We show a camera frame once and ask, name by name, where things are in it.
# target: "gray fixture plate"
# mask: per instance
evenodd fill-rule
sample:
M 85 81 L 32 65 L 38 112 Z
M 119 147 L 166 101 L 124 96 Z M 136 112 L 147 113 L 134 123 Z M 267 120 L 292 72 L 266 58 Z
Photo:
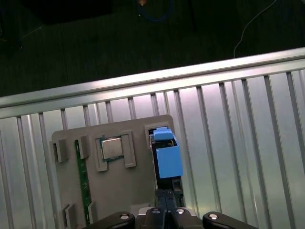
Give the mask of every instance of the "gray fixture plate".
M 147 137 L 149 129 L 160 126 L 173 130 L 172 117 L 162 115 L 54 132 L 50 144 L 63 210 L 58 213 L 60 227 L 64 221 L 70 221 L 71 226 L 85 226 L 75 140 L 79 140 L 81 158 L 86 160 L 93 203 L 89 212 L 96 221 L 117 211 L 136 211 L 153 200 L 155 178 Z M 118 136 L 122 138 L 124 158 L 103 161 L 98 139 Z M 75 208 L 75 222 L 65 216 L 68 205 Z

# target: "gray plastic tab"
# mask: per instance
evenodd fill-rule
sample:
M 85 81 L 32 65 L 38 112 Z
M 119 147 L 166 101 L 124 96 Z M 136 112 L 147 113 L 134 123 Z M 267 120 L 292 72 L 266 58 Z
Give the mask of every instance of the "gray plastic tab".
M 75 229 L 77 226 L 75 205 L 68 206 L 65 210 L 67 219 L 67 228 Z
M 147 124 L 147 125 L 144 126 L 146 144 L 147 144 L 147 148 L 148 149 L 150 149 L 149 130 L 156 129 L 158 127 L 168 127 L 168 128 L 171 128 L 169 122 L 159 122 L 159 123 L 154 123 L 154 124 Z
M 132 141 L 132 131 L 124 131 L 121 133 L 122 147 L 124 153 L 125 167 L 135 167 L 137 165 L 134 156 L 134 148 Z
M 66 139 L 60 139 L 58 141 L 50 142 L 50 149 L 53 151 L 55 156 L 55 162 L 64 162 L 69 159 L 67 146 L 66 146 Z
M 81 159 L 89 157 L 90 149 L 87 136 L 81 136 L 78 138 L 78 144 L 80 146 Z
M 97 216 L 97 211 L 96 211 L 96 204 L 95 202 L 92 202 L 88 206 L 88 211 L 89 211 L 89 219 L 90 219 L 90 224 L 95 223 L 98 221 L 98 216 Z

